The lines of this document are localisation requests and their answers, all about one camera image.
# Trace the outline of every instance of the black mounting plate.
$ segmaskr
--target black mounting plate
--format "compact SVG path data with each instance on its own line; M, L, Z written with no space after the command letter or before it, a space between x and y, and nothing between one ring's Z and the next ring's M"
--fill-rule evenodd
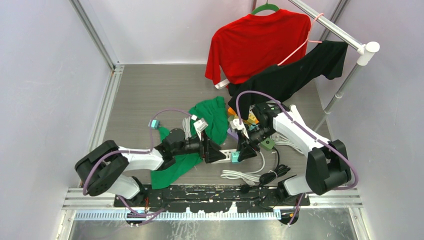
M189 208L192 213L202 210L205 213L227 212L233 202L238 213L264 213L272 212L274 206L294 206L297 196L284 201L276 197L275 186L265 186L261 189L251 189L248 193L241 193L240 186L214 186L214 185L171 185L163 189L152 189L151 185L144 184L147 188L148 206L154 212L165 208L172 213L185 213ZM309 198L301 200L302 206L309 206ZM124 207L122 202L115 199L115 207Z

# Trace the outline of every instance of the black cable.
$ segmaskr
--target black cable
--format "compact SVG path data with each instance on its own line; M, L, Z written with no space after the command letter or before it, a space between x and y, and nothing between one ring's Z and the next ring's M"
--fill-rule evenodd
M276 178L286 175L291 169L287 165L280 164L280 152L275 146L272 147L272 149L277 153L277 166L275 167L274 171L264 173L260 176L258 187L263 187L275 180Z
M277 148L272 147L272 149L276 151L277 153L277 166L275 167L275 169L272 172L267 172L262 174L259 177L259 184L256 186L249 186L247 184L242 185L240 188L240 192L246 194L251 189L257 189L257 188L263 187L269 184L270 182L272 182L273 180L275 180L276 178L286 175L290 171L291 169L290 167L284 164L280 164L280 152L277 150Z

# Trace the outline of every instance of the teal connector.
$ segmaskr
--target teal connector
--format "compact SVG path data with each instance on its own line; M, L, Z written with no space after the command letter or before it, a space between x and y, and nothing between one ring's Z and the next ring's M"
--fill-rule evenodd
M231 163L238 164L239 163L239 156L240 156L239 151L233 151L231 153Z
M249 131L252 131L252 130L254 130L255 128L256 128L256 124L252 124L252 125L250 125L249 126Z
M152 120L149 127L157 130L159 128L159 120Z

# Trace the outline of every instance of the pink hanger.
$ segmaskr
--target pink hanger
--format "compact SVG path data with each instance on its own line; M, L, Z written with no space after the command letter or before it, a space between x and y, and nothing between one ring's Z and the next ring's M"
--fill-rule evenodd
M312 26L314 25L314 23L315 23L315 21L319 18L319 17L321 17L321 16L324 16L324 13L320 13L318 16L316 16L315 17L315 19L312 21L312 23L311 23L311 25L310 25L310 29L312 29ZM291 56L293 56L293 54L295 54L299 49L301 49L307 42L310 42L310 43L318 43L318 44L320 44L320 43L322 43L322 41L312 41L312 40L309 40L309 34L311 33L311 30L309 30L309 32L307 33L307 37L306 37L306 40L302 43L302 45L300 45L298 48L296 48L296 50L294 50L294 52L292 52L290 55L288 55L288 57L286 57L282 62L280 62L279 64L278 64L278 66L280 66L281 64L283 64L285 61L287 61L287 59L289 59Z

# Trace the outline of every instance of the gray floor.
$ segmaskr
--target gray floor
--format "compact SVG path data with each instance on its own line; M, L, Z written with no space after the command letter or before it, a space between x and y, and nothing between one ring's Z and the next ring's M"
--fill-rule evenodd
M118 145L127 148L147 149L150 147L148 123L150 118L165 108L189 110L198 102L223 96L230 100L227 89L216 89L212 81L204 77L203 64L143 64L126 65L119 90L107 125L105 140L114 140ZM312 126L322 113L315 82L311 81L304 88L285 102L295 104L308 126ZM164 112L158 119L167 128L181 128L185 116L178 112ZM330 138L327 125L318 131ZM159 135L154 132L154 145L158 145ZM222 149L236 148L236 141L230 136L222 145ZM272 184L295 174L305 172L306 158L287 146L277 147L281 154L281 163L291 167L291 171ZM268 172L276 165L276 156L263 151L265 168L260 174ZM222 170L252 172L261 167L259 157L247 159L239 164L221 163L205 164L204 162L181 176L175 184L219 184L238 185L242 180L220 178ZM149 170L129 171L126 175L135 176L143 184L150 183Z

